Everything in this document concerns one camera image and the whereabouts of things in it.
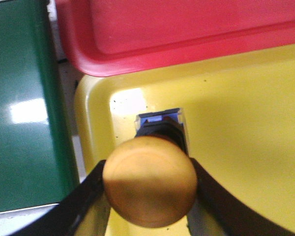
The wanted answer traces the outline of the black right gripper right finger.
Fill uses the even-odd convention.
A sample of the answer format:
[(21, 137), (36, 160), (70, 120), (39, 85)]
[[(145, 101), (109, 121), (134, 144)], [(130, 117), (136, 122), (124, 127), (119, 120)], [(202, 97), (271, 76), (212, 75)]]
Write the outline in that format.
[(261, 216), (220, 185), (198, 162), (197, 194), (187, 214), (192, 236), (295, 236), (295, 233)]

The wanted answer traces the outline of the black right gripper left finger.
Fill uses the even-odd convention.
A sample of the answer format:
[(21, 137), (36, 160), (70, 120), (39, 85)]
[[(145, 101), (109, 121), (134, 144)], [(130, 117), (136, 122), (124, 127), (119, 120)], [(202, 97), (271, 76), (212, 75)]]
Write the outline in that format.
[(12, 236), (103, 236), (110, 215), (99, 161), (85, 180), (65, 199)]

